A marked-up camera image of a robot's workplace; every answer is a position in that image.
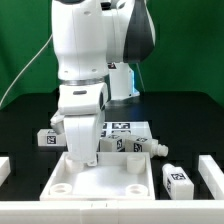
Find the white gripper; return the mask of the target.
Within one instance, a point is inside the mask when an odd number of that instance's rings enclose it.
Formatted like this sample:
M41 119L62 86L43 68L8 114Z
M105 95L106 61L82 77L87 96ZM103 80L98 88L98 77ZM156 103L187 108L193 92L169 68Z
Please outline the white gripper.
M96 152L104 121L104 111L81 116L61 115L56 112L50 123L57 134L65 135L69 156L73 161L96 166Z

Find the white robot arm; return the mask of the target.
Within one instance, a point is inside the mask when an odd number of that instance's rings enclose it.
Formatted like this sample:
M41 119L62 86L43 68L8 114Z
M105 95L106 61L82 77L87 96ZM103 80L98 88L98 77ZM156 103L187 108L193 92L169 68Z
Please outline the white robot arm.
M138 63L153 51L147 0L52 0L59 101L69 156L94 166L110 99L110 63Z

